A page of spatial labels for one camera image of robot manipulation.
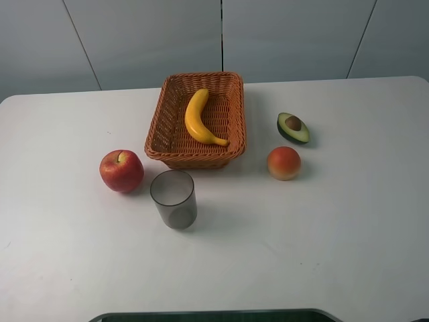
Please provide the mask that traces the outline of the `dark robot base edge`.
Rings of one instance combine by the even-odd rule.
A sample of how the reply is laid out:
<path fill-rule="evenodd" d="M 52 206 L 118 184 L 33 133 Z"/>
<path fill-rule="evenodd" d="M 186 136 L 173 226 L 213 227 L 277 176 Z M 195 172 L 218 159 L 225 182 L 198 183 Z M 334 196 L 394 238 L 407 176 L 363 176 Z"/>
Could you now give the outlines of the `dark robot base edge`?
<path fill-rule="evenodd" d="M 91 321 L 340 321 L 319 309 L 104 313 Z"/>

